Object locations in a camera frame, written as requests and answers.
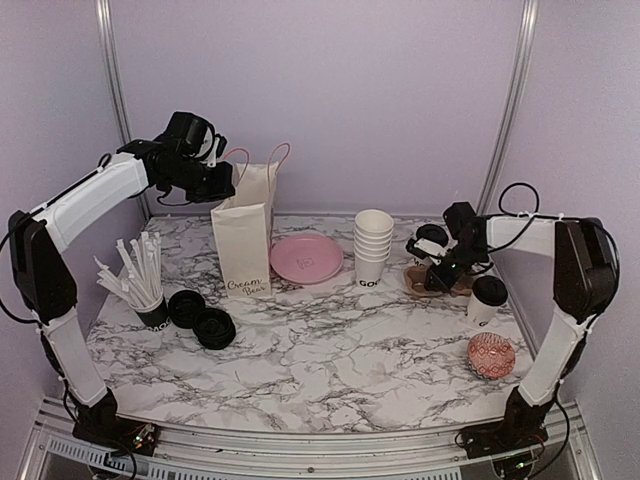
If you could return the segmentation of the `brown cardboard cup carrier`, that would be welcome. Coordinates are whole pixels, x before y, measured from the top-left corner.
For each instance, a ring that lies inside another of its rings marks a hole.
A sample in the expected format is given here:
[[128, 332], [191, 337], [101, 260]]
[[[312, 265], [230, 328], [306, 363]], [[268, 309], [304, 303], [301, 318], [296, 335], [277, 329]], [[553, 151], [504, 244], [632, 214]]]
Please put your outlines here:
[[[407, 267], [403, 272], [403, 278], [406, 285], [407, 292], [415, 298], [436, 298], [445, 295], [442, 291], [431, 291], [425, 287], [426, 274], [429, 267], [426, 265], [413, 265]], [[469, 297], [472, 293], [472, 285], [474, 278], [471, 276], [463, 276], [452, 289], [448, 292], [448, 295], [465, 296]]]

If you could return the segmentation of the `black cup lid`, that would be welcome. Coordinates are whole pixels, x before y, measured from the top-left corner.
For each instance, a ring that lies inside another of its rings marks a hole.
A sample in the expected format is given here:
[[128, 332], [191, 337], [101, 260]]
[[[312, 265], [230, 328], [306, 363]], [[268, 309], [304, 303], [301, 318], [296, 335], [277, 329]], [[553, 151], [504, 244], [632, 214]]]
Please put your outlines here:
[[436, 243], [441, 247], [446, 247], [449, 243], [449, 236], [446, 230], [437, 224], [431, 223], [420, 226], [416, 231], [416, 238]]
[[478, 277], [472, 285], [472, 292], [480, 302], [491, 307], [500, 307], [508, 300], [504, 282], [492, 275]]

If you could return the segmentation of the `white paper coffee cup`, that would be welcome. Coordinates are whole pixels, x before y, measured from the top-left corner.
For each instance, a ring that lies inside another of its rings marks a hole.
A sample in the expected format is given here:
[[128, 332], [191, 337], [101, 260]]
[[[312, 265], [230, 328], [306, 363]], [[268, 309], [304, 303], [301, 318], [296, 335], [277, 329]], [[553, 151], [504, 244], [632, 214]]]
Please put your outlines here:
[[484, 327], [493, 319], [500, 307], [491, 307], [483, 304], [472, 292], [467, 305], [466, 319], [475, 327]]

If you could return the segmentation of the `white paper bag pink handles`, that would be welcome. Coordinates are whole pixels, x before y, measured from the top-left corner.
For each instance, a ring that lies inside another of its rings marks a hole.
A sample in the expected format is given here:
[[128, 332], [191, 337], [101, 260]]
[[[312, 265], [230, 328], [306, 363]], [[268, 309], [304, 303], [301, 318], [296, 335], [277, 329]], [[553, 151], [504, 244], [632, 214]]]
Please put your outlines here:
[[242, 153], [245, 161], [232, 165], [235, 195], [211, 210], [215, 247], [226, 294], [230, 298], [272, 295], [270, 251], [277, 175], [291, 152], [283, 142], [265, 163], [252, 164], [241, 147], [223, 156]]

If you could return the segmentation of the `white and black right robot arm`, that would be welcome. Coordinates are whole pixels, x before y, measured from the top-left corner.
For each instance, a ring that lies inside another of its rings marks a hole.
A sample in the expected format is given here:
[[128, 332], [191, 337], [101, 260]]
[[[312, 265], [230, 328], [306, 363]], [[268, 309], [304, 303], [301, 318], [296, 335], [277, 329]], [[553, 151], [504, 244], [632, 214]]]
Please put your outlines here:
[[542, 425], [561, 382], [577, 365], [592, 325], [612, 303], [620, 279], [617, 247], [597, 218], [480, 216], [467, 202], [452, 204], [443, 218], [456, 244], [428, 269], [425, 286], [431, 291], [450, 291], [474, 263], [502, 250], [554, 261], [551, 324], [495, 428], [496, 440], [515, 448]]

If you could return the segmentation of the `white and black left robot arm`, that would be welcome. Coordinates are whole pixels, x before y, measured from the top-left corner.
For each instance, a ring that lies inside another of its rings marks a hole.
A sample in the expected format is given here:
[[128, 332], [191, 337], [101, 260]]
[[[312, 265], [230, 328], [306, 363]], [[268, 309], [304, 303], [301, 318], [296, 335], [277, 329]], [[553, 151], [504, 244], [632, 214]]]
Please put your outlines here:
[[78, 406], [76, 427], [106, 445], [139, 428], [117, 414], [117, 401], [89, 355], [77, 314], [77, 286], [61, 254], [124, 200], [155, 187], [179, 188], [189, 203], [235, 194], [226, 138], [206, 119], [175, 112], [153, 140], [133, 140], [103, 156], [91, 173], [30, 212], [16, 211], [2, 244], [10, 248], [13, 280], [29, 323], [37, 326], [51, 365]]

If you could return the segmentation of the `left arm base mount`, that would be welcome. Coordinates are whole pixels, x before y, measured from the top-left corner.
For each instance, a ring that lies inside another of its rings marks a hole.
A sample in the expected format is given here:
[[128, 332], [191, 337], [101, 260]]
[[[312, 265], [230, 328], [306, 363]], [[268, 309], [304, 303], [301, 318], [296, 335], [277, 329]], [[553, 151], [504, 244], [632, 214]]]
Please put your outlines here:
[[116, 449], [122, 454], [131, 452], [151, 457], [155, 452], [159, 427], [119, 416], [117, 400], [109, 388], [92, 407], [82, 404], [69, 389], [66, 399], [75, 407], [75, 438]]

